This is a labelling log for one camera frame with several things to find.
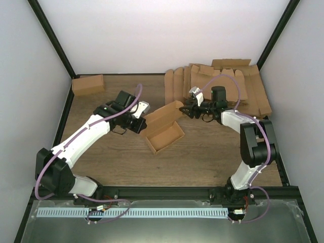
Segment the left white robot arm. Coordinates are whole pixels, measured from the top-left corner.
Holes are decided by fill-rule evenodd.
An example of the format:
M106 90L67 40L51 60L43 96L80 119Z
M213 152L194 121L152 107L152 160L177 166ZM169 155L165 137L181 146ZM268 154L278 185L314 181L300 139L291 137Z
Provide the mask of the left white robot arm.
M49 196L72 194L87 199L91 204L99 204L103 200L103 186L95 179L74 174L72 168L81 155L115 127L136 134L147 127L141 115L150 109L150 105L138 99L139 96L120 91L115 100L98 106L86 123L68 139L50 150L42 148L36 155L36 198L47 199L38 192L43 186L50 192Z

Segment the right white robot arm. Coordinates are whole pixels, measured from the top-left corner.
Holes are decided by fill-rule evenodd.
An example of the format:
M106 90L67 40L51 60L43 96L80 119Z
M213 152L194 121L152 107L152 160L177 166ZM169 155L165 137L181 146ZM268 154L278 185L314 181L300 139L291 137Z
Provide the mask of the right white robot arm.
M224 188L225 199L231 204L236 204L247 195L255 178L276 160L279 154L273 125L269 120L258 120L229 108L226 90L222 86L212 87L211 101L204 99L198 87L192 88L189 93L189 99L180 107L181 112L196 119L211 116L211 120L233 129L240 135L241 163Z

